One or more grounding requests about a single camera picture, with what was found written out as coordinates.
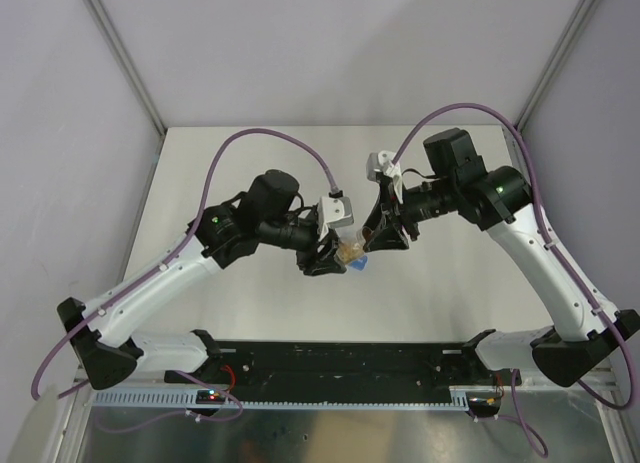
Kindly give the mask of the amber pill bottle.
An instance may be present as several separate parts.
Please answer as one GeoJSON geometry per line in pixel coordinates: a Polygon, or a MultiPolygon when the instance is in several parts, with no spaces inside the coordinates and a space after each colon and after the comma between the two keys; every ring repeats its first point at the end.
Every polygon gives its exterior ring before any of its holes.
{"type": "Polygon", "coordinates": [[[340,229],[338,231],[337,258],[345,265],[352,265],[365,259],[365,245],[369,233],[367,228],[340,229]]]}

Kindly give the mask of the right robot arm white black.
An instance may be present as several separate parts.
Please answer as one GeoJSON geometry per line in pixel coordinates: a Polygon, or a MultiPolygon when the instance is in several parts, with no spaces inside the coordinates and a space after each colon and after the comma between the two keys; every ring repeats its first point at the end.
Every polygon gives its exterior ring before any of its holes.
{"type": "Polygon", "coordinates": [[[578,383],[639,330],[639,315],[620,310],[599,294],[575,261],[557,258],[563,246],[533,204],[533,191],[511,166],[489,171],[470,134],[445,130],[423,143],[432,175],[413,188],[402,182],[394,153],[370,154],[367,178],[379,195],[364,224],[364,250],[406,250],[422,221],[456,213],[488,234],[517,265],[552,323],[520,332],[490,330],[462,359],[464,376],[486,383],[498,370],[533,369],[551,382],[578,383]]]}

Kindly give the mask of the blue weekly pill organizer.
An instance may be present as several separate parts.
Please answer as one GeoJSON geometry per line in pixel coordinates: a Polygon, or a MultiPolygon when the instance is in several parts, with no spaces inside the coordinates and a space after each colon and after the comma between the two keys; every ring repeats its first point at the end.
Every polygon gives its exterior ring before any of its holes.
{"type": "Polygon", "coordinates": [[[363,256],[351,261],[348,264],[348,267],[350,269],[354,269],[354,270],[357,270],[357,271],[363,271],[366,268],[367,263],[368,263],[368,256],[367,255],[363,255],[363,256]]]}

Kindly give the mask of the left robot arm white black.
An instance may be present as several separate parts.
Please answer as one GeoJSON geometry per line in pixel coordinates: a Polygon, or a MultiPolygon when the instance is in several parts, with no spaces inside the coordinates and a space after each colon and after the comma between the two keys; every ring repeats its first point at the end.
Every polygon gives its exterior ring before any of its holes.
{"type": "Polygon", "coordinates": [[[217,342],[205,330],[153,335],[141,326],[187,288],[221,273],[259,245],[296,253],[306,276],[343,274],[337,229],[353,222],[342,192],[313,206],[293,208],[299,183],[280,170],[257,176],[250,188],[203,210],[188,225],[186,243],[138,275],[87,303],[69,297],[57,307],[70,344],[95,390],[114,387],[136,373],[189,373],[201,382],[221,372],[217,342]]]}

